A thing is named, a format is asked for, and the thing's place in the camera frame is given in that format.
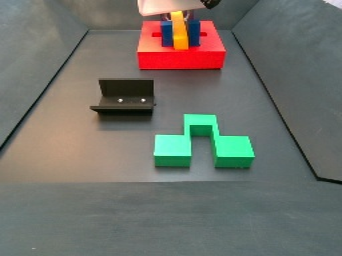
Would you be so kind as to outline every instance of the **black bracket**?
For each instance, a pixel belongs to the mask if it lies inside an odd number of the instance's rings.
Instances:
[[[152,113],[156,106],[153,79],[99,79],[102,100],[91,109],[99,113]]]

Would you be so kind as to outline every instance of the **red platform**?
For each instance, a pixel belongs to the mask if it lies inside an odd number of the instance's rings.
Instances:
[[[162,47],[160,21],[145,21],[138,46],[141,69],[221,69],[226,49],[213,21],[201,21],[201,46],[189,50]]]

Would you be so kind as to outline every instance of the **yellow block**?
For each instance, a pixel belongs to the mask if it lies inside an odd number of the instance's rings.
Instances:
[[[173,31],[174,31],[174,47],[177,50],[189,49],[188,27],[185,23],[184,12],[172,12]]]

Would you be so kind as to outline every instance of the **green block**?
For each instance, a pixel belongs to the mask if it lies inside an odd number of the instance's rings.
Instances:
[[[192,163],[192,141],[185,135],[156,136],[156,166],[189,167]]]
[[[185,114],[185,134],[189,136],[220,136],[217,116]]]
[[[216,167],[249,168],[254,151],[248,136],[221,136],[216,115],[186,114],[185,135],[156,136],[156,166],[190,167],[192,136],[210,136]]]
[[[216,167],[249,168],[254,151],[249,136],[221,136],[216,140]]]

